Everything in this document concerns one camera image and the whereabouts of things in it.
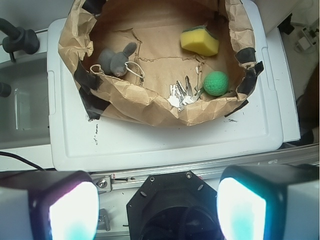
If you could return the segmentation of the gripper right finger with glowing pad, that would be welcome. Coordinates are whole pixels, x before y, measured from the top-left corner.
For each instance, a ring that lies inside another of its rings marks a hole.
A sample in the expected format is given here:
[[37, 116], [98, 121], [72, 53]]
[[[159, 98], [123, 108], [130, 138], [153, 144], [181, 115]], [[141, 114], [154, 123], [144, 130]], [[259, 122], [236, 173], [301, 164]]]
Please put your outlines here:
[[306, 163], [228, 166], [216, 204], [227, 240], [318, 240], [320, 168]]

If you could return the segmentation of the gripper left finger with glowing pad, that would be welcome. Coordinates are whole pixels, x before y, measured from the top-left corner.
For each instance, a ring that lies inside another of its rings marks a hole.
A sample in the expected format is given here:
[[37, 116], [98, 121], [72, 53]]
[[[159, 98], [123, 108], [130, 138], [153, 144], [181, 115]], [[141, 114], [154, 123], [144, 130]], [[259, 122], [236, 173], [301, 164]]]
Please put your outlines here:
[[99, 195], [85, 171], [2, 171], [2, 240], [92, 240]]

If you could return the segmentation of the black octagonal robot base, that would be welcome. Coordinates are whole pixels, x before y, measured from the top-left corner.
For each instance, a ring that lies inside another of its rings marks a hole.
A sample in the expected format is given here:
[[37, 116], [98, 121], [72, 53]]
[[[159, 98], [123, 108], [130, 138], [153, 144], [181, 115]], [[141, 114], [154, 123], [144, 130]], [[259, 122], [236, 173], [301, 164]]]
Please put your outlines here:
[[132, 240], [223, 240], [217, 191], [191, 171], [150, 175], [126, 205]]

